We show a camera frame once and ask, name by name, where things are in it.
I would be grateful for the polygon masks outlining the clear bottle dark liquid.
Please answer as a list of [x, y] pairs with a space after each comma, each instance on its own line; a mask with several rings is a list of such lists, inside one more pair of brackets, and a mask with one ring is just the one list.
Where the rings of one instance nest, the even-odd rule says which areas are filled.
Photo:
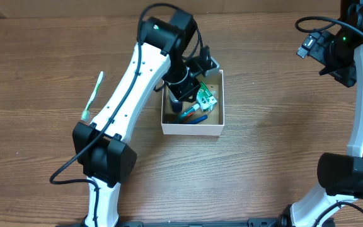
[[172, 111], [180, 113], [183, 109], [183, 102], [179, 101], [172, 93], [170, 93], [169, 99]]

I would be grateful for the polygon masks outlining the green soap bar packet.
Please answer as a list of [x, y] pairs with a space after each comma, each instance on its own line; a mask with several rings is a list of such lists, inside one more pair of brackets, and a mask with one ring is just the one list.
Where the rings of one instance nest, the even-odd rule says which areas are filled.
[[210, 92], [204, 82], [200, 83], [200, 88], [196, 96], [196, 102], [200, 105], [200, 109], [203, 112], [211, 112], [217, 105], [217, 99]]

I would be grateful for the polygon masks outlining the red green toothpaste tube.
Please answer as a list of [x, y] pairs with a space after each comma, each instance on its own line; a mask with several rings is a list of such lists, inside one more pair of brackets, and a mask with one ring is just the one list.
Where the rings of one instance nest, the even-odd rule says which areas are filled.
[[174, 124], [182, 123], [183, 121], [188, 119], [191, 115], [193, 115], [199, 108], [200, 108], [199, 103], [196, 103], [196, 104], [192, 105], [191, 107], [186, 109], [184, 112], [179, 114], [173, 123]]

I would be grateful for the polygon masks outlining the blue razor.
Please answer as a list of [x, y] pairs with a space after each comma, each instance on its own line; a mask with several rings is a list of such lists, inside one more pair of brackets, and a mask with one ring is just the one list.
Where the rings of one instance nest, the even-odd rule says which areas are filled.
[[208, 115], [203, 115], [203, 116], [200, 116], [200, 117], [198, 117], [196, 119], [193, 119], [191, 121], [188, 121], [185, 124], [198, 124], [198, 123], [206, 120], [207, 118], [208, 118]]

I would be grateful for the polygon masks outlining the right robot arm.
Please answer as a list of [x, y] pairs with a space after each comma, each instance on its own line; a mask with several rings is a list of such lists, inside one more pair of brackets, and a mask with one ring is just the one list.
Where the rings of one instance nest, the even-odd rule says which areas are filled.
[[324, 153], [317, 166], [316, 185], [300, 200], [288, 205], [273, 226], [334, 226], [332, 216], [343, 206], [354, 207], [363, 199], [363, 1], [342, 1], [338, 19], [324, 16], [327, 26], [304, 30], [307, 37], [297, 55], [312, 57], [340, 84], [357, 87], [352, 133], [346, 154]]

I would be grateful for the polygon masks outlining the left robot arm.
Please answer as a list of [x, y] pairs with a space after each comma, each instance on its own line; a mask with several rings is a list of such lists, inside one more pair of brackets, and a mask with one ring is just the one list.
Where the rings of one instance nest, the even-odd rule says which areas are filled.
[[76, 124], [72, 139], [77, 161], [89, 185], [89, 211], [81, 226], [116, 226], [118, 197], [137, 159], [129, 147], [135, 123], [156, 85], [163, 82], [175, 102], [194, 102], [201, 87], [198, 75], [219, 69], [209, 47], [197, 39], [199, 55], [183, 53], [199, 35], [193, 15], [176, 8], [170, 21], [139, 19], [137, 43], [130, 64], [105, 107], [93, 120]]

